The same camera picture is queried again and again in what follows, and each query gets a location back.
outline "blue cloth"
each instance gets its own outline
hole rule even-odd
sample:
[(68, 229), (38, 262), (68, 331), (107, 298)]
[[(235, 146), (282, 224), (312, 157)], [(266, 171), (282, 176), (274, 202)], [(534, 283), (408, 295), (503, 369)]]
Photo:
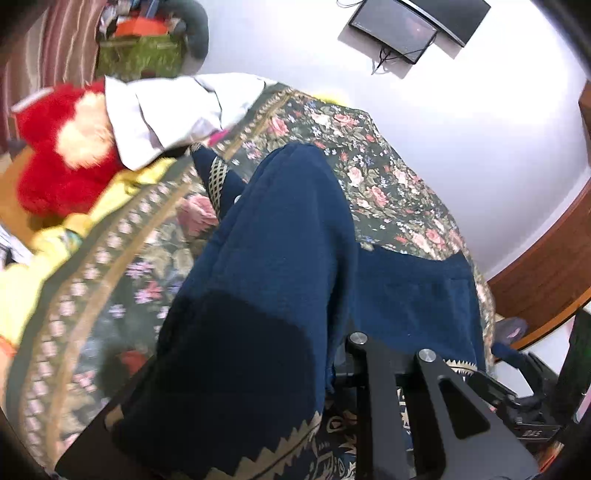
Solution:
[(504, 360), (510, 366), (516, 369), (527, 368), (527, 357), (521, 352), (504, 343), (495, 342), (491, 348), (492, 354), (501, 360)]
[[(215, 154), (201, 148), (193, 158), (209, 189)], [(220, 225), (171, 305), (152, 371), (122, 405), (113, 438), (124, 452), (164, 475), (231, 476), (240, 466), (248, 478), (303, 479), (314, 447), (300, 450), (317, 430), (351, 317), (394, 349), (429, 347), (483, 368), (478, 301), (461, 254), (437, 262), (363, 250), (312, 145), (274, 151), (247, 186), (237, 178), (228, 171)], [(330, 415), (319, 441), (351, 443), (330, 437), (343, 435)]]

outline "pink fabric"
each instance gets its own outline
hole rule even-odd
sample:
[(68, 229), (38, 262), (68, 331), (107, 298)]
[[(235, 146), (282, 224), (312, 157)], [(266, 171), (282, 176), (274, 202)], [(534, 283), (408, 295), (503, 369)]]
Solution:
[(222, 130), (221, 132), (215, 132), (211, 137), (209, 137), (209, 146), (213, 146), (218, 142), (221, 142), (223, 138), (228, 133), (228, 130)]
[(183, 231), (189, 236), (198, 236), (217, 225), (216, 212), (205, 195), (197, 194), (181, 199), (177, 205), (177, 217)]

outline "silver screw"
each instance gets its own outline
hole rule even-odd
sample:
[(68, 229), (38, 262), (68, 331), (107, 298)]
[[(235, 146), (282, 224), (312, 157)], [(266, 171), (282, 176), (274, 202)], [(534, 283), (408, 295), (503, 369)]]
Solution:
[(418, 357), (423, 361), (423, 362), (434, 362), (435, 359), (437, 358), (436, 353), (433, 350), (429, 350), (429, 348), (424, 348), (423, 350), (421, 350), (418, 353)]
[(353, 332), (351, 335), (349, 335), (349, 340), (351, 340), (355, 345), (364, 345), (368, 341), (368, 336), (363, 332)]

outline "black metal bracket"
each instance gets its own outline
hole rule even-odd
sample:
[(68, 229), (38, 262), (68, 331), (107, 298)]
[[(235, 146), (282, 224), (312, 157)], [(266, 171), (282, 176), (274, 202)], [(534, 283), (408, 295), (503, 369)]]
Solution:
[(533, 394), (517, 397), (515, 392), (483, 372), (467, 379), (468, 386), (496, 410), (497, 416), (531, 453), (544, 448), (562, 426), (552, 415), (551, 394), (557, 375), (533, 353), (512, 353), (511, 364), (523, 374)]
[(357, 388), (358, 478), (410, 478), (399, 388), (417, 479), (526, 480), (537, 474), (531, 454), (435, 352), (396, 353), (362, 332), (349, 335), (345, 349), (351, 358), (336, 365), (335, 387)]

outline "floral bedspread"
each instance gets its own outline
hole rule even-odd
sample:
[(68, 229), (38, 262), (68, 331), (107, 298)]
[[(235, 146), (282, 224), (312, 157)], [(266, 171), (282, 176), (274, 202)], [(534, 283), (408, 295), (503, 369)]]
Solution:
[[(371, 117), (279, 84), (266, 89), (213, 148), (248, 181), (267, 154), (289, 141), (324, 151), (366, 247), (435, 260), (463, 251), (474, 270), (485, 357), (492, 366), (488, 286), (445, 205), (382, 138)], [(42, 465), (55, 465), (153, 354), (168, 307), (215, 228), (211, 216), (195, 223), (187, 213), (203, 209), (200, 217), (208, 218), (203, 194), (190, 159), (179, 159), (158, 185), (97, 226), (45, 284), (7, 389), (7, 416)], [(324, 427), (344, 429), (352, 421), (334, 413)], [(352, 439), (343, 445), (354, 454)], [(352, 478), (354, 464), (339, 462), (339, 476)]]

